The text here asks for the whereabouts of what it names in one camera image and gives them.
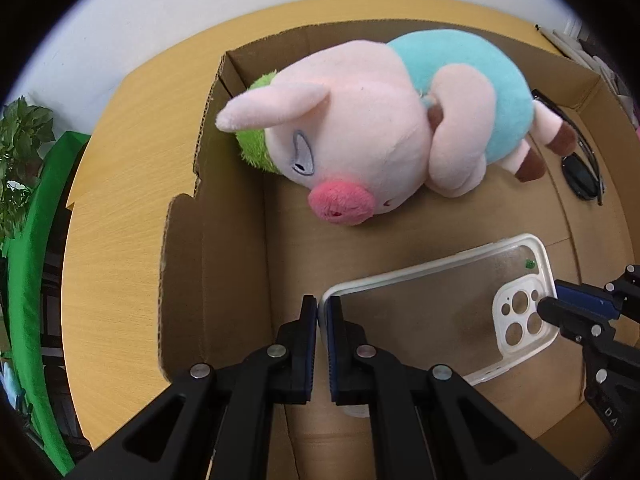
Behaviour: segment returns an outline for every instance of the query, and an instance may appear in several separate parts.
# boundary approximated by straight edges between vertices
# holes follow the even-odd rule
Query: blue gripper pad
[[[619,311],[613,302],[607,299],[607,294],[591,285],[574,285],[573,283],[556,280],[558,300],[564,301],[577,308],[604,316],[607,319],[618,319]]]
[[[311,400],[311,390],[314,386],[314,365],[316,362],[316,320],[318,318],[318,308],[314,309],[313,315],[309,316],[306,329],[309,338],[306,347],[306,366],[305,366],[305,395],[306,400]]]
[[[329,300],[326,306],[326,339],[327,352],[329,354],[329,390],[331,391],[331,399],[335,402],[337,397],[337,378],[336,378],[336,349],[335,349],[335,333],[334,333],[334,310],[332,302]]]

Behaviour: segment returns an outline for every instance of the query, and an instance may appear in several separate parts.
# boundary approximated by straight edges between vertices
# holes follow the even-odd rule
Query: pig snout
[[[373,216],[376,199],[359,184],[329,180],[311,190],[308,202],[317,216],[333,224],[357,225]]]

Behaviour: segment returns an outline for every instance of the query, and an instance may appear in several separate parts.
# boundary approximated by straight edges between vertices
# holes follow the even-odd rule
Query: wooden table
[[[172,197],[193,193],[193,153],[220,57],[287,28],[373,18],[485,28],[555,52],[532,24],[462,2],[305,0],[210,28],[129,74],[95,128],[68,200],[62,335],[92,446],[166,386],[157,358],[164,219]]]

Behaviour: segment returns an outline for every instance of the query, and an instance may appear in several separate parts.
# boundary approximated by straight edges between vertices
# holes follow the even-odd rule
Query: green cloth
[[[8,309],[14,369],[26,399],[33,404],[33,425],[44,451],[62,474],[74,462],[62,440],[44,381],[40,349],[40,284],[49,231],[80,149],[89,136],[65,132],[45,156],[40,185],[34,191],[27,218],[14,239],[2,247],[8,258]]]

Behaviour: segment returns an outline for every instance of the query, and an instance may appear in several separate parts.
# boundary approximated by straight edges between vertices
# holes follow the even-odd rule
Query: stuffed pig toy
[[[460,30],[321,50],[258,79],[216,126],[236,132],[249,163],[308,187],[317,216],[346,225],[392,211],[422,184],[460,196],[493,162],[522,182],[542,177],[527,133],[558,155],[575,147],[575,131],[532,99],[511,59]]]

